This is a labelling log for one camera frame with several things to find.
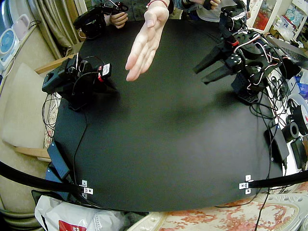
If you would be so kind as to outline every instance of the red bracelet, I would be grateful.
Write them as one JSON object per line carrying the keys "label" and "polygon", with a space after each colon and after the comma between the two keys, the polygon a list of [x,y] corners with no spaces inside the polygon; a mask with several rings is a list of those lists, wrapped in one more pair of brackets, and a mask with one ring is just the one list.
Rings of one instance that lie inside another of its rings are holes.
{"label": "red bracelet", "polygon": [[153,2],[155,2],[155,1],[162,1],[163,3],[164,3],[164,5],[167,7],[167,9],[168,9],[168,4],[165,2],[165,1],[163,1],[163,0],[153,0],[153,1],[151,1],[151,2],[149,2],[147,5],[146,5],[146,8],[149,8],[149,6],[153,3]]}

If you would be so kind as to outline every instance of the white sticker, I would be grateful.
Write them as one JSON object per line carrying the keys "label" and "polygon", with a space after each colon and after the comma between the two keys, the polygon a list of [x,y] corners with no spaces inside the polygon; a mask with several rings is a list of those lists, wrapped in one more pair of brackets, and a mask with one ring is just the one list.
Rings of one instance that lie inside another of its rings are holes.
{"label": "white sticker", "polygon": [[109,70],[110,70],[110,64],[104,65],[102,75],[105,76],[109,74]]}

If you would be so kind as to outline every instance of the wooden chair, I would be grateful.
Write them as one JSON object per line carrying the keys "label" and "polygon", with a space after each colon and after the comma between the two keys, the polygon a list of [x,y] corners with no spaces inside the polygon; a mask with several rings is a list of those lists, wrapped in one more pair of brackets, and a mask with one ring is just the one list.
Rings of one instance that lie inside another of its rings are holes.
{"label": "wooden chair", "polygon": [[2,140],[12,145],[16,152],[51,161],[47,149],[44,148],[46,128],[41,114],[47,94],[41,90],[44,77],[39,74],[57,68],[62,61],[73,56],[53,61],[36,70],[26,64],[19,66],[13,77],[1,131]]}

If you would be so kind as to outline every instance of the white chair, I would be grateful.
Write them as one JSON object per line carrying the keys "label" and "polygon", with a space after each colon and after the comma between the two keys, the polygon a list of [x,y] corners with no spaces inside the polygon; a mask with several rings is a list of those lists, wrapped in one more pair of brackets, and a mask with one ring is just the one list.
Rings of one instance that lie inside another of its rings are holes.
{"label": "white chair", "polygon": [[44,78],[24,63],[13,78],[4,111],[2,140],[17,152],[50,161],[46,149],[43,149],[45,125],[41,110],[47,96],[41,90]]}

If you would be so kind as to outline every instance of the black tabletop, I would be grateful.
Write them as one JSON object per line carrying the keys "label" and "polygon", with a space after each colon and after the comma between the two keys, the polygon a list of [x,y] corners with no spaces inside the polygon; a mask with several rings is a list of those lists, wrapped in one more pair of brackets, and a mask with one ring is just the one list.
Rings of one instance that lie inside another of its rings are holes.
{"label": "black tabletop", "polygon": [[[89,200],[111,209],[170,211],[247,197],[239,190],[245,175],[268,175],[266,127],[232,93],[234,76],[206,86],[204,73],[192,70],[219,41],[218,26],[169,20],[148,72],[126,82],[141,26],[108,27],[81,48],[81,57],[112,64],[118,94],[97,95],[81,112],[61,102],[54,138],[71,165],[76,152],[77,180],[94,189]],[[281,175],[273,163],[270,176]]]}

